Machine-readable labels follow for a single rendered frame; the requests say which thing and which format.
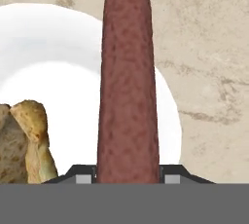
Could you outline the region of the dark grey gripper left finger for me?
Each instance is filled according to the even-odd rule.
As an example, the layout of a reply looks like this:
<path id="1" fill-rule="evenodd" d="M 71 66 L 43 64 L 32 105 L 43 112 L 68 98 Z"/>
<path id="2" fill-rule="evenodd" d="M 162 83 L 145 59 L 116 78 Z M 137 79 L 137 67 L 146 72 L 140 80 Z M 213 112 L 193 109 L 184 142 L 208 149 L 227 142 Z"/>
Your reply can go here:
<path id="1" fill-rule="evenodd" d="M 92 184 L 96 182 L 96 166 L 94 165 L 73 165 L 65 174 L 47 183 L 72 183 Z"/>

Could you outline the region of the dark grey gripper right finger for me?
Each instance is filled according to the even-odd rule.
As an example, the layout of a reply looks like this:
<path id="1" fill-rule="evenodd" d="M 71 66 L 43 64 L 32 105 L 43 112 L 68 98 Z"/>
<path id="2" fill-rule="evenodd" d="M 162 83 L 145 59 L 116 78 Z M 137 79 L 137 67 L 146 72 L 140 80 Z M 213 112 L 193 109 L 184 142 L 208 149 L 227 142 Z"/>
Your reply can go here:
<path id="1" fill-rule="evenodd" d="M 212 181 L 190 174 L 182 165 L 160 165 L 160 182 L 163 184 L 212 184 Z"/>

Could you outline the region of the reddish brown sausage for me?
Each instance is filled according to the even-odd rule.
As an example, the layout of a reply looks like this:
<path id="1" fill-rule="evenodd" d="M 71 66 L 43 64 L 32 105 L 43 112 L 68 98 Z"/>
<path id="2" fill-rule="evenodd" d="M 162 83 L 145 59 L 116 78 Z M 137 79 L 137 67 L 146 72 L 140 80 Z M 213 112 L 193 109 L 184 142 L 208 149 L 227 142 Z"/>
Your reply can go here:
<path id="1" fill-rule="evenodd" d="M 98 183 L 160 181 L 150 0 L 105 0 Z"/>

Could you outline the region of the golden brown bun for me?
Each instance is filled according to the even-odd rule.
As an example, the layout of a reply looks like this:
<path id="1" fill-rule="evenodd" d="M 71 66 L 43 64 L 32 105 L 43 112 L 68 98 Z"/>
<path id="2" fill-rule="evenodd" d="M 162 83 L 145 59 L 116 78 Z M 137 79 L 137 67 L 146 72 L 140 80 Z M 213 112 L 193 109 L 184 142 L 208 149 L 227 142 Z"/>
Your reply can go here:
<path id="1" fill-rule="evenodd" d="M 0 184 L 41 184 L 56 177 L 43 104 L 0 104 Z"/>

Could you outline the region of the white round plate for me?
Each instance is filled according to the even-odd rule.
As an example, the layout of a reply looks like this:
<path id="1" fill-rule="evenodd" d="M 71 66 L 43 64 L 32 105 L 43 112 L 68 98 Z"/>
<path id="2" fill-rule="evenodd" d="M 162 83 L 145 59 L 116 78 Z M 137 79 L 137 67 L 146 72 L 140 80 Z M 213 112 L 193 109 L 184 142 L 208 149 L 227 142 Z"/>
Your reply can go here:
<path id="1" fill-rule="evenodd" d="M 58 176 L 96 164 L 101 28 L 56 5 L 0 7 L 0 104 L 43 104 Z"/>

